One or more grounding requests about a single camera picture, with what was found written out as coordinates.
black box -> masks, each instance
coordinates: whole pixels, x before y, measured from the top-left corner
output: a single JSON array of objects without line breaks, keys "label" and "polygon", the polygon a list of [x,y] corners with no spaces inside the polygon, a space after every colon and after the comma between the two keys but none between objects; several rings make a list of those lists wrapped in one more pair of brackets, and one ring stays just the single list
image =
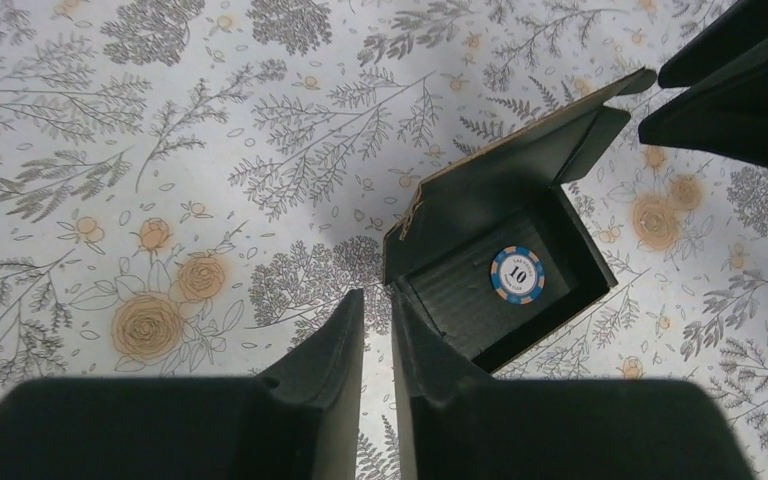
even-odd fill
[{"label": "black box", "polygon": [[[488,372],[605,295],[616,279],[559,185],[587,174],[631,118],[604,102],[654,81],[638,70],[423,180],[384,238],[384,283]],[[530,296],[513,297],[533,297],[525,305],[491,284],[491,265],[510,246],[542,263],[545,283],[532,269]],[[512,268],[502,276],[514,278]]]}]

box lid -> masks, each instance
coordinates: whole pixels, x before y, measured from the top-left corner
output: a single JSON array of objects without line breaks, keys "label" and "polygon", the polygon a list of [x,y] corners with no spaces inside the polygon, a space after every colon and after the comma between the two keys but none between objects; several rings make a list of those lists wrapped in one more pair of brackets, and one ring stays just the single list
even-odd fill
[{"label": "box lid", "polygon": [[640,69],[420,182],[384,237],[384,282],[430,264],[552,185],[586,175],[631,118],[604,102],[645,91],[655,78]]}]

